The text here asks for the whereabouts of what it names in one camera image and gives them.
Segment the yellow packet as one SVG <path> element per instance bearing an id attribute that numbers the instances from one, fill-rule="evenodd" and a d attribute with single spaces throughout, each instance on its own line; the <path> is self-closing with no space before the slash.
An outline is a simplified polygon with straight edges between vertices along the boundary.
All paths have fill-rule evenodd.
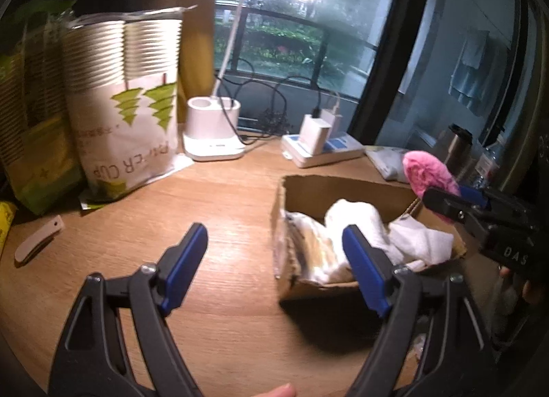
<path id="1" fill-rule="evenodd" d="M 16 212 L 17 207 L 13 203 L 9 201 L 0 202 L 0 253 L 4 250 L 5 240 L 8 238 Z"/>

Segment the white charger left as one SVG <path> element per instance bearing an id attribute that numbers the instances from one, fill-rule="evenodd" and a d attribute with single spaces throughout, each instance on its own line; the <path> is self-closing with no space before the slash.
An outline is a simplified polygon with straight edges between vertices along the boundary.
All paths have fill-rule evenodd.
<path id="1" fill-rule="evenodd" d="M 329 125 L 322 118 L 305 115 L 298 137 L 300 147 L 311 156 L 320 155 L 328 139 L 328 130 Z"/>

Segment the paper cup pack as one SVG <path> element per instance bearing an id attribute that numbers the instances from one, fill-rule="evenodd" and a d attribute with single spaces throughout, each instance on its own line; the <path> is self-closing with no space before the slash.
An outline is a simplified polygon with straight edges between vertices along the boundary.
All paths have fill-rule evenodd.
<path id="1" fill-rule="evenodd" d="M 66 101 L 89 194 L 111 202 L 179 170 L 184 7 L 66 21 Z"/>

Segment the green yellow snack bag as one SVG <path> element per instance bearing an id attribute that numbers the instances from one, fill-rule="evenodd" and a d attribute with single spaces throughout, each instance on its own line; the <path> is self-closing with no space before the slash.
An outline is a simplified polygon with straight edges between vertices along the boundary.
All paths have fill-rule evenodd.
<path id="1" fill-rule="evenodd" d="M 1 173 L 18 202 L 35 215 L 83 180 L 61 48 L 73 4 L 32 0 L 1 19 Z"/>

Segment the white charger right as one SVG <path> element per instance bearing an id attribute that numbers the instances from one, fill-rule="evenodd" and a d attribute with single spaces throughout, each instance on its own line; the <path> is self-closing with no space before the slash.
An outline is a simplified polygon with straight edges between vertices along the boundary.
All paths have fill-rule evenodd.
<path id="1" fill-rule="evenodd" d="M 322 109 L 320 118 L 329 125 L 328 138 L 335 136 L 339 130 L 342 115 L 339 112 L 334 112 L 332 109 Z"/>

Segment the brown cardboard box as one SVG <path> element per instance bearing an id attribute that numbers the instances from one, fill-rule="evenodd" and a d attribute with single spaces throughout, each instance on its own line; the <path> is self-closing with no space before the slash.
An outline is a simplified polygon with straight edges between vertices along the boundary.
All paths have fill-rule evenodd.
<path id="1" fill-rule="evenodd" d="M 289 212 L 300 212 L 322 222 L 329 207 L 339 199 L 372 204 L 385 224 L 409 211 L 428 228 L 454 236 L 452 260 L 466 254 L 466 246 L 457 230 L 423 205 L 414 206 L 412 202 L 416 195 L 409 188 L 333 176 L 285 176 L 278 185 L 271 213 L 273 271 L 280 301 L 326 298 L 357 291 L 358 284 L 350 274 L 328 285 L 305 277 L 304 257 L 298 250 L 301 239 L 288 219 Z"/>

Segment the clear water bottle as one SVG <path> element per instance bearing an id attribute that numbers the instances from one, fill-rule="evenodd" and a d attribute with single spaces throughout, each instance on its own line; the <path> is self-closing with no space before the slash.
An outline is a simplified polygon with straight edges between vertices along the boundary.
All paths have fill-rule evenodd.
<path id="1" fill-rule="evenodd" d="M 502 155 L 505 149 L 505 137 L 501 133 L 494 144 L 485 148 L 479 160 L 476 162 L 471 185 L 474 189 L 482 189 L 490 184 L 502 163 Z"/>

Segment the white frilly cloth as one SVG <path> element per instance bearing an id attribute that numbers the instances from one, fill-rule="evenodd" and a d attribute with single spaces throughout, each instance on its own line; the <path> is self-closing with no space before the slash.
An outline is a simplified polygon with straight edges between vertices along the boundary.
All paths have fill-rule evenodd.
<path id="1" fill-rule="evenodd" d="M 288 264 L 292 275 L 318 285 L 348 281 L 349 269 L 338 261 L 328 230 L 300 212 L 281 211 L 273 234 L 274 273 Z"/>

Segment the steel thermos mug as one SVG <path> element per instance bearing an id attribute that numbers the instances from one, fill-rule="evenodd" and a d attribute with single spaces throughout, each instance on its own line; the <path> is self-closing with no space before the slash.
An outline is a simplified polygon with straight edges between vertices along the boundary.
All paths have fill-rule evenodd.
<path id="1" fill-rule="evenodd" d="M 436 139 L 433 148 L 434 156 L 457 178 L 469 157 L 472 144 L 473 134 L 452 123 Z"/>

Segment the pink fuzzy plush pouch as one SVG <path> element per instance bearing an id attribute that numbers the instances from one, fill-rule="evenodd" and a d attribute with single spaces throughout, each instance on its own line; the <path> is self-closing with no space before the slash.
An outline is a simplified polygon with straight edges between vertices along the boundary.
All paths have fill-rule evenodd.
<path id="1" fill-rule="evenodd" d="M 423 198 L 429 187 L 436 187 L 460 196 L 460 187 L 447 166 L 435 156 L 425 151 L 409 151 L 403 159 L 403 170 L 409 181 L 410 188 Z"/>

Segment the white waffle cloth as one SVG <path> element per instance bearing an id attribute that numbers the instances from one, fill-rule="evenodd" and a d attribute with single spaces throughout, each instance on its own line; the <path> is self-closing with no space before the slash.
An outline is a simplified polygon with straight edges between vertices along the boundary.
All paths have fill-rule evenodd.
<path id="1" fill-rule="evenodd" d="M 451 259 L 454 242 L 451 233 L 431 229 L 408 213 L 384 224 L 372 204 L 340 199 L 325 215 L 325 227 L 335 255 L 335 261 L 328 264 L 322 274 L 328 284 L 354 280 L 342 246 L 342 232 L 349 225 L 357 226 L 370 246 L 383 251 L 392 264 L 404 265 L 414 272 Z"/>

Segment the hanging teal towel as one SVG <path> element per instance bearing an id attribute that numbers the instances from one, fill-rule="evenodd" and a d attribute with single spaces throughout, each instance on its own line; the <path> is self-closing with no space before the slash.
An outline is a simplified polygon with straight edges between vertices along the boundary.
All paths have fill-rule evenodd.
<path id="1" fill-rule="evenodd" d="M 448 94 L 475 116 L 485 113 L 497 84 L 500 50 L 489 30 L 470 28 L 451 75 Z"/>

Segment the white charger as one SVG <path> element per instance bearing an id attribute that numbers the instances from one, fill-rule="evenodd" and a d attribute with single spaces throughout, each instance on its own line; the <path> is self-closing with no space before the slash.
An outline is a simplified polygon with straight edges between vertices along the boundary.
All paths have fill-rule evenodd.
<path id="1" fill-rule="evenodd" d="M 328 130 L 329 125 L 322 118 L 305 115 L 298 137 L 300 147 L 311 156 L 320 155 L 328 139 Z"/>
<path id="2" fill-rule="evenodd" d="M 329 125 L 328 138 L 335 136 L 339 130 L 342 115 L 339 112 L 334 112 L 332 109 L 322 109 L 320 118 Z"/>

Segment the white cloth package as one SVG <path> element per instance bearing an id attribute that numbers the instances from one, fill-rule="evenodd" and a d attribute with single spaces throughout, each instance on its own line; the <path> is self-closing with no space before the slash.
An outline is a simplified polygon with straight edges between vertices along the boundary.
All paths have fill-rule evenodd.
<path id="1" fill-rule="evenodd" d="M 365 147 L 365 155 L 387 182 L 409 182 L 403 167 L 403 158 L 406 153 L 408 153 L 407 149 L 397 147 L 376 145 Z"/>

